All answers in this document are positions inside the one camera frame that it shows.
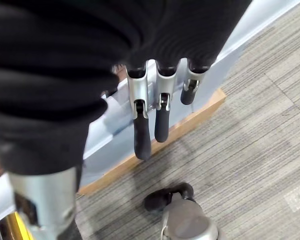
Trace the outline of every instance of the floor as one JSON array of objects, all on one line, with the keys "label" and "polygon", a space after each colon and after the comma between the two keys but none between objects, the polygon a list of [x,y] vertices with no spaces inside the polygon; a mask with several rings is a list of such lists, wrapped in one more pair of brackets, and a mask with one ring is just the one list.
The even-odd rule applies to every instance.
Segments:
[{"label": "floor", "polygon": [[143,198],[186,181],[229,240],[300,240],[300,5],[255,37],[218,112],[110,187],[77,202],[84,240],[157,240]]}]

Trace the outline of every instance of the black rubber grip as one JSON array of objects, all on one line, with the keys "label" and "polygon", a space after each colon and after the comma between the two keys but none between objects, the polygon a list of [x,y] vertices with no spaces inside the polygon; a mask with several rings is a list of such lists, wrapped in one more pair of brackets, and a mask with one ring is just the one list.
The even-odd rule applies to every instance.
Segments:
[{"label": "black rubber grip", "polygon": [[138,159],[148,160],[151,156],[151,140],[149,120],[142,113],[133,120],[134,125],[134,153]]},{"label": "black rubber grip", "polygon": [[156,110],[154,137],[159,143],[164,143],[169,135],[169,114],[166,107]]},{"label": "black rubber grip", "polygon": [[182,89],[180,100],[184,105],[190,105],[193,103],[195,96],[196,93],[192,89],[189,89],[188,91]]}]

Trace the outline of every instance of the wooden board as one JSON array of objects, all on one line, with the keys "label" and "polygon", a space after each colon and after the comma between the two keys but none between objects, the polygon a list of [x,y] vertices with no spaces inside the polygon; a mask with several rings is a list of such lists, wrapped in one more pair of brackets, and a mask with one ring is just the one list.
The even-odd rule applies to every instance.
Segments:
[{"label": "wooden board", "polygon": [[[179,123],[175,124],[169,129],[169,137],[166,142],[160,143],[155,140],[152,141],[152,154],[157,153],[159,150],[164,148],[165,146],[173,143],[184,134],[190,132],[191,130],[195,129],[199,124],[207,120],[212,116],[212,114],[220,107],[220,105],[225,101],[226,95],[221,90],[218,89],[212,97],[210,98],[209,102],[204,105],[200,110],[190,114]],[[102,178],[92,182],[86,186],[83,186],[79,189],[79,194],[87,195],[94,193],[95,191],[101,190],[106,188],[114,181],[118,180],[121,176],[131,171],[134,167],[136,167],[141,160],[139,160],[136,155],[132,154],[131,156],[127,157],[113,169],[108,171],[106,174],[102,176]]]}]

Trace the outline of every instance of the striped carpet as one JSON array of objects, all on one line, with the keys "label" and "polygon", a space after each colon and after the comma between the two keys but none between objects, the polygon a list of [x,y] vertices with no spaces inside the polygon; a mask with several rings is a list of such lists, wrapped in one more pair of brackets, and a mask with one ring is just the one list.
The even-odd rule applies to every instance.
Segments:
[{"label": "striped carpet", "polygon": [[228,239],[300,240],[300,5],[255,37],[199,128],[77,201],[84,240],[158,240],[143,198],[188,182]]}]

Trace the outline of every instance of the silver metal bracket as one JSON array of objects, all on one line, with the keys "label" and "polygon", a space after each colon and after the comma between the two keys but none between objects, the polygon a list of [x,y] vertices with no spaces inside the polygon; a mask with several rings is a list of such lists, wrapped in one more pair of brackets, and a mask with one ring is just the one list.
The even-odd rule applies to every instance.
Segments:
[{"label": "silver metal bracket", "polygon": [[170,94],[167,93],[166,100],[164,100],[162,96],[163,96],[163,94],[161,93],[161,94],[159,95],[159,102],[158,102],[157,105],[156,105],[156,109],[157,109],[157,110],[161,110],[162,105],[163,105],[164,103],[166,103],[166,105],[165,105],[165,110],[166,110],[166,111],[170,111],[170,103],[171,103]]},{"label": "silver metal bracket", "polygon": [[206,74],[206,72],[203,72],[203,73],[194,73],[194,72],[192,72],[188,68],[187,69],[186,79],[183,82],[183,89],[185,91],[188,91],[191,82],[192,83],[195,82],[195,86],[192,86],[193,87],[193,91],[192,92],[195,93],[198,90],[201,81],[204,79],[205,74]]},{"label": "silver metal bracket", "polygon": [[160,110],[162,107],[162,94],[165,93],[168,95],[166,110],[170,110],[170,103],[172,101],[176,83],[176,75],[174,73],[171,76],[163,76],[156,70],[156,80],[155,80],[155,107],[157,110]]},{"label": "silver metal bracket", "polygon": [[56,240],[71,227],[76,214],[75,167],[45,175],[8,172],[8,176],[21,199],[16,202],[20,217],[36,240]]},{"label": "silver metal bracket", "polygon": [[[133,119],[137,119],[137,117],[138,117],[138,107],[139,106],[137,106],[137,101],[134,101],[134,103],[133,103],[133,108],[132,108],[132,111],[133,111]],[[147,114],[147,107],[146,107],[146,104],[145,104],[145,102],[143,101],[142,102],[142,115],[143,115],[143,117],[145,118],[145,119],[147,119],[148,118],[148,114]]]},{"label": "silver metal bracket", "polygon": [[127,81],[128,81],[128,86],[129,86],[130,104],[131,104],[131,108],[132,108],[134,116],[136,116],[136,114],[137,114],[136,103],[135,103],[136,100],[143,100],[143,102],[144,102],[143,110],[145,111],[144,116],[147,115],[147,111],[148,111],[147,74],[148,74],[148,64],[145,68],[145,75],[143,77],[132,78],[128,75],[128,71],[127,71]]}]

